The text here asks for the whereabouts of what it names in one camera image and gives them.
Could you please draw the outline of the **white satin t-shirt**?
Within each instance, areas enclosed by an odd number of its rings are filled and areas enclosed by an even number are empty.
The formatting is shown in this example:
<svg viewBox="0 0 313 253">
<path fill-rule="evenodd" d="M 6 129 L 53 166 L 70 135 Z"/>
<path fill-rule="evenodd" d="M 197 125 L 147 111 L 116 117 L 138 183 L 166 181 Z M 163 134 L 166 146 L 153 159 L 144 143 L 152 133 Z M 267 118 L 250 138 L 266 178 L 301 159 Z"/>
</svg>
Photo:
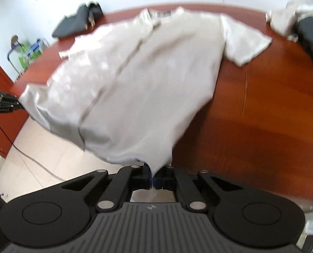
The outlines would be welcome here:
<svg viewBox="0 0 313 253">
<path fill-rule="evenodd" d="M 155 174 L 213 98 L 221 61 L 243 66 L 271 41 L 228 15 L 144 9 L 76 37 L 47 84 L 28 84 L 19 101 L 51 133 Z"/>
</svg>

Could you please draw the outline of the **red wooden cabinet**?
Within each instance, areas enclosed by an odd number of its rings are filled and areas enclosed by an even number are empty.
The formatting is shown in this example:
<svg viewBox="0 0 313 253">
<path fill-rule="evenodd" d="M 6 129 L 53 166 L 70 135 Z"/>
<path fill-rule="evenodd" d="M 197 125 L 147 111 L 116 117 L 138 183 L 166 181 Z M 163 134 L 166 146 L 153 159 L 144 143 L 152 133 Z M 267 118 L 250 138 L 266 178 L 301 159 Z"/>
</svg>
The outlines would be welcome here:
<svg viewBox="0 0 313 253">
<path fill-rule="evenodd" d="M 29 116 L 17 98 L 9 94 L 13 85 L 14 82 L 0 66 L 0 156 L 3 158 Z"/>
</svg>

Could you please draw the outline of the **dark grey folded garment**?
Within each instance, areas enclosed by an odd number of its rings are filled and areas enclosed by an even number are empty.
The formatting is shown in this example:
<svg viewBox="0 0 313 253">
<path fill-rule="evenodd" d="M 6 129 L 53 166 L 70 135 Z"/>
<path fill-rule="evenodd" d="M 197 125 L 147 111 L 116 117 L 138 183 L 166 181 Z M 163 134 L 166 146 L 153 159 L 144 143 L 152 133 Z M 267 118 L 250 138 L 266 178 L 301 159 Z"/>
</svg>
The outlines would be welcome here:
<svg viewBox="0 0 313 253">
<path fill-rule="evenodd" d="M 53 38 L 66 38 L 94 29 L 95 23 L 102 17 L 103 11 L 99 3 L 92 2 L 89 5 L 84 3 L 78 7 L 75 14 L 64 17 L 52 32 L 51 36 Z"/>
</svg>

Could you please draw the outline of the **beige crumpled garment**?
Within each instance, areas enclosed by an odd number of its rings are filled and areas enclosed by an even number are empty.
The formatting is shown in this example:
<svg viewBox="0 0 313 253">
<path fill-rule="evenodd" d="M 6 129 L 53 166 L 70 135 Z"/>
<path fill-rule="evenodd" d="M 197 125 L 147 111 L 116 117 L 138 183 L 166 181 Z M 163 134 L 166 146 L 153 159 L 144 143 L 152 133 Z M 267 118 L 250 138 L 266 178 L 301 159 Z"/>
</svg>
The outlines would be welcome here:
<svg viewBox="0 0 313 253">
<path fill-rule="evenodd" d="M 297 42 L 298 36 L 293 32 L 297 22 L 313 17 L 313 4 L 289 2 L 284 9 L 269 10 L 266 12 L 266 22 L 278 35 Z"/>
</svg>

